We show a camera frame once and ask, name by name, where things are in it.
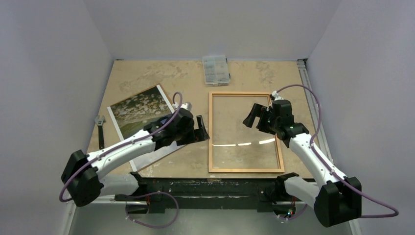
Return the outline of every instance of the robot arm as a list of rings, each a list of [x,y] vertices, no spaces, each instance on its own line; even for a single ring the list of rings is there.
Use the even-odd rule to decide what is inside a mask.
[[[79,207],[91,203],[99,196],[123,194],[132,195],[138,190],[138,174],[108,175],[118,166],[146,153],[157,151],[176,142],[177,146],[209,139],[202,116],[197,116],[198,129],[194,129],[191,104],[184,103],[175,117],[167,115],[146,126],[135,135],[108,148],[84,154],[78,150],[71,154],[61,180],[66,184],[69,178],[84,165],[83,169],[69,182],[67,190]],[[153,136],[137,141],[156,132],[167,120],[172,121]]]
[[[345,187],[332,173],[335,172],[358,190],[361,190],[360,182],[355,177],[348,178],[336,168],[314,143],[310,145],[311,135],[302,123],[294,122],[288,100],[283,99],[277,92],[273,92],[270,97],[272,104],[269,107],[254,104],[243,124],[252,127],[255,118],[259,117],[256,128],[276,135],[283,141],[302,160],[317,183],[315,185],[306,182],[299,175],[290,173],[277,178],[275,192],[288,194],[305,202],[314,209],[317,219],[326,227],[359,218],[362,211],[361,196]]]

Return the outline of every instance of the gray wall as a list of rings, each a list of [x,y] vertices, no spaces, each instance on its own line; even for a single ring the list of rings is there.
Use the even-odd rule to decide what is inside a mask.
[[[307,61],[335,163],[400,210],[364,234],[414,234],[415,2],[343,0]],[[390,212],[364,200],[363,214]]]
[[[0,3],[0,234],[57,234],[112,59],[81,0]]]
[[[340,0],[84,0],[118,59],[308,58]]]

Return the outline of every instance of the wooden picture frame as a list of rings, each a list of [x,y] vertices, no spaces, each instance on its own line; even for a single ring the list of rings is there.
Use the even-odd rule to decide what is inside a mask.
[[[209,173],[284,173],[284,163],[282,160],[281,142],[275,136],[275,148],[277,153],[277,162],[279,168],[213,168],[213,97],[214,96],[259,96],[268,99],[268,105],[271,104],[270,94],[268,92],[209,92],[209,144],[208,144],[208,171]]]

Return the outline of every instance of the printed photo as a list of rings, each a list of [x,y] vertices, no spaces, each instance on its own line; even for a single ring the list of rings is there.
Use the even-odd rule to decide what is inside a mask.
[[[107,109],[121,141],[133,136],[152,121],[174,112],[160,85],[111,105]],[[173,142],[170,146],[130,161],[131,167],[134,171],[141,170],[181,147]]]

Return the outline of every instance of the tabletop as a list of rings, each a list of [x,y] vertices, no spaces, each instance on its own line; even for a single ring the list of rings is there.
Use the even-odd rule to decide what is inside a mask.
[[[111,122],[107,107],[135,95],[156,84],[161,84],[166,95],[172,98],[174,92],[183,94],[185,102],[192,103],[191,112],[202,115],[207,129],[208,99],[210,91],[233,92],[269,92],[291,84],[302,84],[295,61],[229,61],[231,82],[228,86],[209,87],[204,82],[202,61],[114,61],[99,115],[104,115],[108,122],[103,125],[105,146],[120,141],[114,124]],[[292,103],[295,122],[303,123],[314,134],[309,106],[304,90],[299,87],[289,88],[280,93]],[[220,120],[226,125],[227,120]],[[312,178],[302,161],[282,142],[285,173],[296,172],[303,178]],[[94,127],[87,152],[98,150],[98,128]],[[125,174],[132,171],[130,163],[125,163],[111,174]],[[209,173],[208,141],[188,144],[167,155],[140,171],[143,177],[175,178],[274,178],[281,173]]]

